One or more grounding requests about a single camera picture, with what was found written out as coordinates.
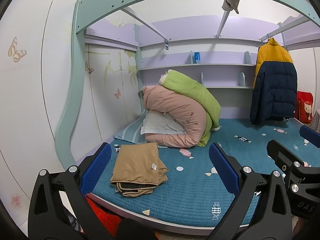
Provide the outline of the lavender wall shelf unit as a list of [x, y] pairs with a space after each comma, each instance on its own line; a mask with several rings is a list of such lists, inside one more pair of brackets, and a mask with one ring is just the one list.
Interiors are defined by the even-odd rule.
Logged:
[[85, 93], [98, 120], [130, 121], [143, 111], [143, 87], [173, 69], [209, 89], [221, 118], [247, 118], [257, 51], [269, 37], [301, 53], [319, 46], [319, 27], [304, 16], [278, 24], [236, 16], [123, 27], [100, 20], [85, 31]]

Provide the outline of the grey cloth on rail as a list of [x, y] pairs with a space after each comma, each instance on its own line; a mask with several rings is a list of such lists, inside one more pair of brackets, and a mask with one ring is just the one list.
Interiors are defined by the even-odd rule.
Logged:
[[238, 6], [240, 0], [224, 0], [222, 9], [224, 11], [232, 11], [234, 10], [237, 14], [239, 14]]

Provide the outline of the pink quilt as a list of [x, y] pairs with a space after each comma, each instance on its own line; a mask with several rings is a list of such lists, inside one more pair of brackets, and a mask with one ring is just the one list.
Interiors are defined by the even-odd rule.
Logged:
[[156, 85], [143, 88], [143, 105], [148, 111], [170, 114], [186, 131], [185, 134], [146, 133], [146, 141], [176, 148], [190, 148], [201, 141], [206, 130], [207, 113], [195, 100]]

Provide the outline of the red garment below bed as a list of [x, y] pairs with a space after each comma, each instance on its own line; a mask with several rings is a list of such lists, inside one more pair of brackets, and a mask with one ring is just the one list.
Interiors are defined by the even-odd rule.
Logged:
[[113, 215], [107, 213], [102, 208], [100, 208], [93, 200], [86, 197], [88, 204], [91, 209], [99, 219], [99, 221], [103, 224], [105, 229], [110, 233], [112, 237], [116, 237], [117, 230], [119, 228], [119, 224], [121, 223], [121, 218], [117, 215]]

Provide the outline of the striped blue pillow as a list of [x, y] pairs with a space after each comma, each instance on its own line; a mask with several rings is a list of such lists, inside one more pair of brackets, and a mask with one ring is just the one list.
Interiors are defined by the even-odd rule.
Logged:
[[131, 142], [133, 144], [145, 143], [145, 135], [141, 134], [144, 119], [145, 113], [114, 134], [114, 139]]

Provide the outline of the green quilt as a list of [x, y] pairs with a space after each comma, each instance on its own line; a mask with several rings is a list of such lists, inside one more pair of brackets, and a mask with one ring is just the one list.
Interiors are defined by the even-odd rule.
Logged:
[[209, 90], [196, 80], [176, 70], [168, 70], [161, 76], [159, 84], [178, 94], [197, 101], [206, 111], [206, 126], [198, 146], [207, 145], [211, 131], [219, 129], [221, 106]]

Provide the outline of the small blue box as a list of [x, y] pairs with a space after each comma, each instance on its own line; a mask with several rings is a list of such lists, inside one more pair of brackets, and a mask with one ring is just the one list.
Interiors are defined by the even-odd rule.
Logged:
[[199, 52], [194, 52], [194, 63], [200, 63], [201, 62], [201, 58], [200, 58], [200, 53]]

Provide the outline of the tan garment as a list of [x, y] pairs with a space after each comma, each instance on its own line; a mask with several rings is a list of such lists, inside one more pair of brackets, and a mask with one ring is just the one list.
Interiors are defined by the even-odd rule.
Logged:
[[159, 158], [157, 143], [121, 145], [110, 183], [124, 197], [138, 197], [167, 182], [168, 171]]

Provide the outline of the light grey pillow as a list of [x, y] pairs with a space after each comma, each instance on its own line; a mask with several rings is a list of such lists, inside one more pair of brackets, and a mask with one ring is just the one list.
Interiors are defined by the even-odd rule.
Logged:
[[149, 110], [143, 120], [141, 134], [186, 134], [185, 128], [169, 113]]

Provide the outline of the red cartoon bag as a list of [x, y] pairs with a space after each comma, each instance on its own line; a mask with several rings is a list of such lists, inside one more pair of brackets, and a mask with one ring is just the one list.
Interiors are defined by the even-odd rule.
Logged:
[[297, 92], [295, 118], [304, 124], [312, 122], [313, 95], [310, 92]]

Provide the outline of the navy yellow puffer jacket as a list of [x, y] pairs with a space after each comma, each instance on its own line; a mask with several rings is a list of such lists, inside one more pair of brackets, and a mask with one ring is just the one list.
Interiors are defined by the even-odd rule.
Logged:
[[259, 47], [252, 91], [250, 121], [280, 121], [295, 116], [297, 72], [289, 52], [274, 38]]

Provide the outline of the teal quilted bed mat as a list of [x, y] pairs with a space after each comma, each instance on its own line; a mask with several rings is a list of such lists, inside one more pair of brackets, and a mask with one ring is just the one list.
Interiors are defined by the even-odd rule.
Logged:
[[[305, 142], [291, 121], [271, 121], [255, 127], [248, 119], [222, 119], [220, 129], [211, 133], [209, 141], [217, 143], [241, 165], [269, 174], [277, 169], [266, 150], [267, 143], [273, 139], [311, 166], [319, 166], [319, 150]], [[190, 153], [186, 157], [177, 148], [161, 148], [159, 158], [168, 168], [168, 180], [151, 194], [125, 197], [110, 182], [117, 158], [113, 152], [91, 197], [172, 224], [215, 227], [234, 196], [226, 190], [210, 161], [208, 146], [193, 147]]]

